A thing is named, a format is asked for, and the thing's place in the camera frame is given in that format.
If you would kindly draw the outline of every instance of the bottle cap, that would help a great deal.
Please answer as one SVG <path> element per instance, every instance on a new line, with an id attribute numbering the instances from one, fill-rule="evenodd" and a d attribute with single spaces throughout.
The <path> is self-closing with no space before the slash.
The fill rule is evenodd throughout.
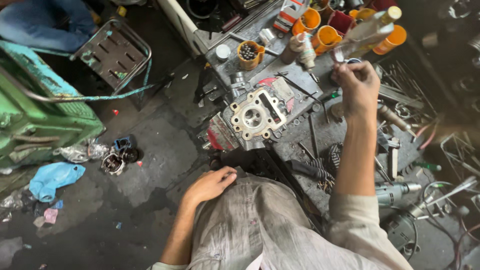
<path id="1" fill-rule="evenodd" d="M 402 10 L 399 7 L 393 6 L 389 7 L 386 14 L 388 14 L 388 17 L 392 19 L 392 22 L 400 19 L 402 16 Z"/>

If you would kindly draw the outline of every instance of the hand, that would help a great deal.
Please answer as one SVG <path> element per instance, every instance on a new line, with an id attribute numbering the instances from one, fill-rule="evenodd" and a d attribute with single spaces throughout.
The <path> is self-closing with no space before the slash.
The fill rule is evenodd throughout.
<path id="1" fill-rule="evenodd" d="M 347 120 L 351 116 L 376 118 L 380 79 L 370 62 L 335 64 L 332 79 L 343 89 Z"/>
<path id="2" fill-rule="evenodd" d="M 182 201 L 197 206 L 203 201 L 218 197 L 237 178 L 237 170 L 228 166 L 218 171 L 204 172 L 187 189 Z"/>

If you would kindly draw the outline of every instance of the pink paper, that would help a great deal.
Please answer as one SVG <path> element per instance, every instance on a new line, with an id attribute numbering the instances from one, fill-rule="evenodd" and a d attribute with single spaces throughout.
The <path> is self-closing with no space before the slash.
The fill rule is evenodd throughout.
<path id="1" fill-rule="evenodd" d="M 59 214 L 58 209 L 48 208 L 43 213 L 43 216 L 45 217 L 45 222 L 55 224 L 55 222 L 57 221 L 58 214 Z"/>

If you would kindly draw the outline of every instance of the person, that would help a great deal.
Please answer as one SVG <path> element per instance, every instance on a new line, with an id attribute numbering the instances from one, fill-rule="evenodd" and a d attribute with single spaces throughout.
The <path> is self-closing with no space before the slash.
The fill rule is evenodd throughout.
<path id="1" fill-rule="evenodd" d="M 291 190 L 224 167 L 185 192 L 159 262 L 149 270 L 412 270 L 379 226 L 374 189 L 380 80 L 368 62 L 334 66 L 347 122 L 326 238 Z"/>
<path id="2" fill-rule="evenodd" d="M 96 30 L 81 0 L 0 0 L 0 9 L 0 36 L 29 47 L 75 52 Z M 68 31 L 55 28 L 64 14 Z"/>

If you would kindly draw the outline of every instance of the person's leg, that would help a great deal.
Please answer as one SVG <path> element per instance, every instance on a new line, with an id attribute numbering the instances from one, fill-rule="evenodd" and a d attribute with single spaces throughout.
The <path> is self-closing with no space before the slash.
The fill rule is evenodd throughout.
<path id="1" fill-rule="evenodd" d="M 56 21 L 44 0 L 24 0 L 0 11 L 0 36 L 15 43 L 75 52 L 89 36 L 54 29 Z"/>
<path id="2" fill-rule="evenodd" d="M 49 0 L 59 8 L 62 8 L 70 16 L 70 32 L 82 33 L 87 36 L 93 35 L 95 23 L 92 15 L 82 0 Z"/>

